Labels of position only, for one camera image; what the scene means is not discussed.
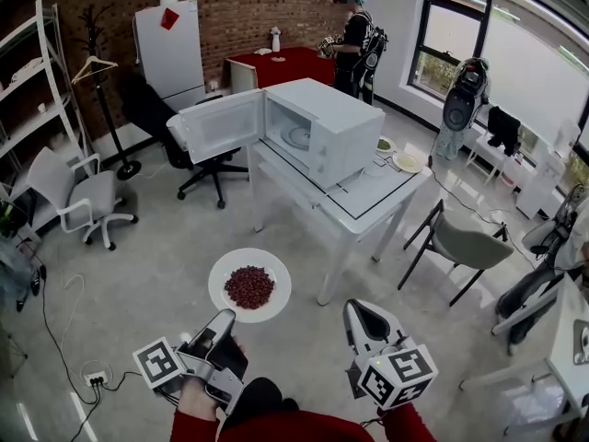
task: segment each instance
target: power strip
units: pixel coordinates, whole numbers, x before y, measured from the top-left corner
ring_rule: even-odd
[[[109,378],[107,377],[107,372],[105,371],[88,373],[87,375],[84,375],[84,381],[89,387],[92,387],[92,380],[98,380],[99,378],[102,378],[103,385],[107,385],[109,383]]]

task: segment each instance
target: red beans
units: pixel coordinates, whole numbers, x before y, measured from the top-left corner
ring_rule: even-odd
[[[268,303],[274,282],[261,267],[251,265],[231,273],[225,291],[240,308],[257,309]]]

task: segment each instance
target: brick wall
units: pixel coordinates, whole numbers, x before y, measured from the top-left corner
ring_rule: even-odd
[[[0,4],[0,39],[34,12],[35,0],[6,0]],[[223,60],[229,55],[253,52],[270,47],[270,28],[278,26],[283,32],[283,47],[315,46],[326,35],[341,32],[343,18],[331,0],[198,0],[201,31],[201,51],[204,80],[216,79],[226,83]],[[62,18],[62,36],[70,75],[84,64],[87,53],[73,38],[87,37],[82,20],[78,18],[90,4],[97,8],[113,4],[98,23],[104,27],[106,39],[101,45],[103,59],[119,65],[134,65],[133,14],[158,0],[44,0],[57,3]],[[112,117],[117,126],[126,123],[121,113],[115,83],[118,69],[106,72],[103,84],[107,92]],[[94,87],[88,79],[75,88],[87,128],[96,139],[108,132],[98,105]]]

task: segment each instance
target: gray chair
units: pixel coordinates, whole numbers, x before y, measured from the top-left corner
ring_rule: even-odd
[[[429,213],[415,234],[403,246],[403,250],[407,249],[426,226],[430,228],[430,232],[415,260],[398,284],[398,289],[400,290],[405,285],[426,250],[436,252],[452,261],[455,268],[458,265],[466,265],[478,270],[467,285],[450,301],[451,307],[474,285],[485,270],[507,259],[514,252],[513,247],[505,244],[507,242],[505,225],[493,236],[488,236],[476,230],[476,223],[473,227],[464,216],[453,211],[445,211],[443,200],[440,200],[440,203]]]
[[[76,185],[75,171],[94,160],[97,161],[97,174]],[[115,250],[107,230],[109,222],[115,219],[138,221],[135,215],[113,213],[115,204],[121,203],[122,198],[116,198],[115,173],[111,170],[100,172],[98,154],[69,168],[51,149],[44,147],[30,166],[27,183],[53,205],[65,232],[87,227],[82,239],[86,244],[92,243],[90,234],[101,227],[104,247]]]

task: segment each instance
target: hand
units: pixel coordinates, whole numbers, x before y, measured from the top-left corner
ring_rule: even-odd
[[[184,380],[178,411],[204,421],[216,421],[219,403],[206,394],[202,380],[196,377],[185,377]]]

